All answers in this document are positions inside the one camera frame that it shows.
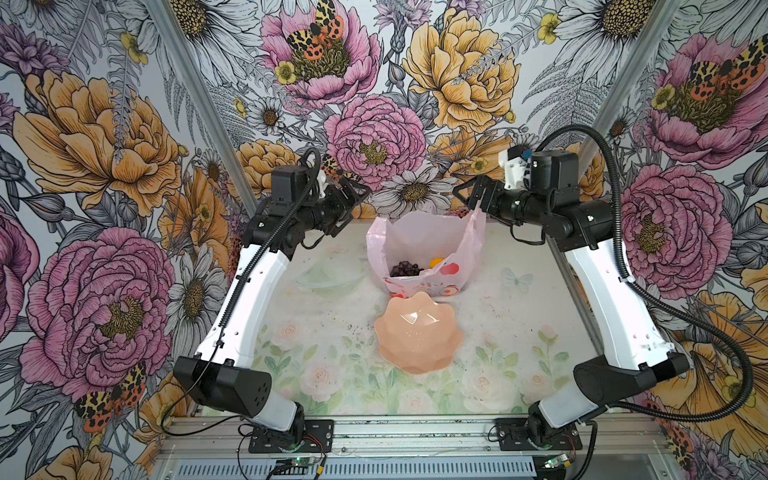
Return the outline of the pink plastic bag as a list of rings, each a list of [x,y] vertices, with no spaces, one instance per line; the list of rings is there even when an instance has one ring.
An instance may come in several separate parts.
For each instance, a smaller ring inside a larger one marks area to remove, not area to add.
[[[474,210],[466,216],[410,212],[391,221],[376,219],[366,233],[366,253],[373,275],[392,297],[419,292],[431,297],[458,294],[476,273],[482,259],[487,216]],[[444,261],[430,269],[434,258]],[[401,261],[418,264],[419,276],[391,277]]]

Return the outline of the dark grape bunch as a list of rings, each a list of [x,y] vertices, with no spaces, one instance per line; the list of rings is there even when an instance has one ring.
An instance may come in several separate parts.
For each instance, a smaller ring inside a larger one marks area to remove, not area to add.
[[[409,261],[401,261],[394,265],[390,271],[391,277],[414,277],[419,276],[423,271],[418,264]]]

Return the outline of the pink flower-shaped bowl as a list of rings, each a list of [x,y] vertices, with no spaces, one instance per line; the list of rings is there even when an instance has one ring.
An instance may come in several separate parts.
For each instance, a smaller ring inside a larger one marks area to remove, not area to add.
[[[392,298],[373,326],[381,357],[412,375],[447,368],[464,341],[453,307],[424,292]]]

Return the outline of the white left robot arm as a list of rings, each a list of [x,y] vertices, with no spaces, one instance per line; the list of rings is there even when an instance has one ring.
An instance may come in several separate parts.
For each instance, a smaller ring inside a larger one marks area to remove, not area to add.
[[[252,367],[259,332],[277,283],[307,232],[338,235],[370,193],[348,178],[325,186],[292,173],[279,181],[246,226],[236,274],[212,328],[194,354],[175,361],[173,375],[184,398],[253,424],[271,446],[301,444],[302,406],[277,392],[270,373]]]

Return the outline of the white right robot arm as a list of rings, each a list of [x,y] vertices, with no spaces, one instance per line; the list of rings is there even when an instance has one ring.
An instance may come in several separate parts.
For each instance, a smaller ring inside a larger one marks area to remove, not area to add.
[[[532,445],[548,446],[575,422],[689,370],[688,359],[660,334],[633,283],[620,276],[621,243],[610,204],[581,201],[578,186],[508,189],[485,175],[455,187],[453,194],[510,228],[536,225],[553,238],[597,323],[602,354],[576,365],[571,384],[530,407],[526,438]]]

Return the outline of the right aluminium corner post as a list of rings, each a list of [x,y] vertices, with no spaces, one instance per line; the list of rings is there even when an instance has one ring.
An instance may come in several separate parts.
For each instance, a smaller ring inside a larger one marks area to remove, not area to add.
[[[640,78],[645,66],[657,53],[662,37],[684,4],[680,0],[656,1],[639,36],[629,49],[626,62],[617,71],[615,82],[601,104],[592,128],[605,135],[619,115],[623,102]]]

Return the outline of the aluminium corner post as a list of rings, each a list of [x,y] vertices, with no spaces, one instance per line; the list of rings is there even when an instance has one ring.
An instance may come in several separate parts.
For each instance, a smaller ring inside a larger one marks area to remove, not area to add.
[[[248,216],[256,213],[258,203],[244,170],[236,158],[235,148],[224,127],[216,104],[211,97],[205,78],[196,65],[196,56],[187,45],[174,11],[167,1],[149,1],[147,9],[154,21],[166,50],[174,63],[175,71],[185,83],[188,93],[200,114],[213,146],[232,179]]]
[[[640,78],[645,66],[657,53],[662,37],[684,4],[680,0],[656,1],[639,36],[629,49],[626,62],[617,71],[615,82],[601,104],[592,128],[605,135],[619,115],[623,102]]]

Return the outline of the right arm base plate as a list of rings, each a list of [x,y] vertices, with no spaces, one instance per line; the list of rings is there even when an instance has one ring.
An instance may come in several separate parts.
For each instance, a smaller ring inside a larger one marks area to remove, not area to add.
[[[498,442],[501,451],[578,451],[583,448],[574,423],[552,428],[538,418],[497,418],[489,438]]]

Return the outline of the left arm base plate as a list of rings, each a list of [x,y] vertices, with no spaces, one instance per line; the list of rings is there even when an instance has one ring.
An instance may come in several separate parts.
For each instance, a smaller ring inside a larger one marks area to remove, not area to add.
[[[248,452],[251,454],[330,453],[335,422],[330,419],[308,419],[281,432],[257,426],[249,434]]]

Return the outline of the left aluminium corner post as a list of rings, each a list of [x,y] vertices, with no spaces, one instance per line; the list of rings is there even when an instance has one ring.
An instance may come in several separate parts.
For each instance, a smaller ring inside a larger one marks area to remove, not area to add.
[[[174,11],[167,1],[149,1],[147,9],[154,21],[166,50],[174,63],[175,71],[185,83],[188,93],[200,114],[213,146],[232,179],[248,216],[256,213],[258,203],[244,170],[236,158],[235,148],[224,127],[216,104],[211,97],[205,78],[196,65],[196,56],[187,45]]]

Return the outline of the aluminium front rail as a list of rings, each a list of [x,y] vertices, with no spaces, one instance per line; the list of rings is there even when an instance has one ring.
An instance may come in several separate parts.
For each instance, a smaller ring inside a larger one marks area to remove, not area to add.
[[[559,449],[501,448],[492,415],[341,416],[330,450],[252,453],[249,425],[212,417],[177,422],[191,436],[161,447],[153,479],[571,479],[589,452],[590,429]]]

